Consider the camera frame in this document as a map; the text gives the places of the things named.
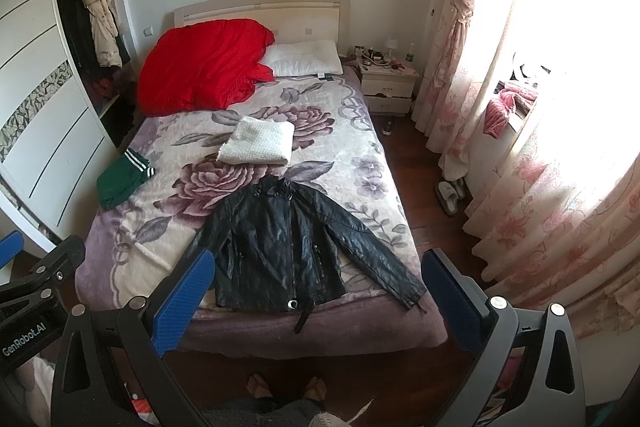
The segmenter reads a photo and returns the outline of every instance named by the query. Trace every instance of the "bed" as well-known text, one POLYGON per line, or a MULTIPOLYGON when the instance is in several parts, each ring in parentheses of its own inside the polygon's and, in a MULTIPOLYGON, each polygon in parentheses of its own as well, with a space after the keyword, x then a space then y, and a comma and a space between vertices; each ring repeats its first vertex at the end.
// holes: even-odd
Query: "bed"
MULTIPOLYGON (((349 0, 216 0, 177 9, 176 25, 250 17, 272 29, 276 42, 332 38, 344 52, 349 0)), ((418 277, 420 262, 402 204, 350 67, 344 74, 279 77, 258 84, 246 102, 226 110, 148 118, 131 147, 156 175, 129 200, 98 211, 76 272, 79 298, 92 309, 124 306, 149 295, 179 259, 210 206, 263 176, 286 176, 329 195, 363 221, 418 277), (216 161, 242 116, 289 120, 295 126, 287 167, 216 161)), ((426 293, 406 311, 340 256, 347 293, 315 308, 302 333, 298 314, 255 314, 215 306, 207 293, 180 347, 229 357, 290 359, 357 355, 431 347, 447 338, 426 293)))

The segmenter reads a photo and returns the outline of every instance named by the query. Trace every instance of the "wooden headboard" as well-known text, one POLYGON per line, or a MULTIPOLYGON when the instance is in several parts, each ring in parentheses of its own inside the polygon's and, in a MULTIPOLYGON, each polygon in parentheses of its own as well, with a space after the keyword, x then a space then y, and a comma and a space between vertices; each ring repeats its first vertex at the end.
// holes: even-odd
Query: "wooden headboard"
POLYGON ((211 0, 174 11, 176 28, 216 19, 253 19, 278 44, 330 39, 338 53, 349 47, 351 0, 211 0))

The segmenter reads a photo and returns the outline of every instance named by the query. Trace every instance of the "bottle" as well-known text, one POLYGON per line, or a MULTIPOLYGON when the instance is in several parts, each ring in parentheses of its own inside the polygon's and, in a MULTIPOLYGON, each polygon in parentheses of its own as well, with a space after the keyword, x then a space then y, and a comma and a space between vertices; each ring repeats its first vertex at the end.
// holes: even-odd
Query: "bottle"
POLYGON ((405 57, 407 62, 413 62, 414 61, 414 58, 415 58, 414 57, 414 46, 415 46, 415 43, 412 42, 411 43, 411 47, 409 47, 409 52, 406 54, 406 57, 405 57))

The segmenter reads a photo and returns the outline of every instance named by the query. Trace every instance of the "white folded towel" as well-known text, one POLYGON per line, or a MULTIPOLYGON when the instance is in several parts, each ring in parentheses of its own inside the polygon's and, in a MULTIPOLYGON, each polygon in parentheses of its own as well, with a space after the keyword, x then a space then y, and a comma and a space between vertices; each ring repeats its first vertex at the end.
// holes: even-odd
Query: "white folded towel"
POLYGON ((291 159, 293 131, 290 122, 256 120, 243 116, 218 152, 218 161, 238 165, 287 165, 291 159))

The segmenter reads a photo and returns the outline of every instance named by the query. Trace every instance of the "white winter coat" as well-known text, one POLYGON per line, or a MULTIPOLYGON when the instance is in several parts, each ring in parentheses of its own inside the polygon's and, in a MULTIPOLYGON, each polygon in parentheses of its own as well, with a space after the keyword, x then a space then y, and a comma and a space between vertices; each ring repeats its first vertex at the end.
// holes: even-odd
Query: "white winter coat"
POLYGON ((83 0, 91 14, 91 30, 94 36, 95 54, 103 66, 122 67, 122 59, 116 45, 118 27, 109 10, 111 0, 83 0))

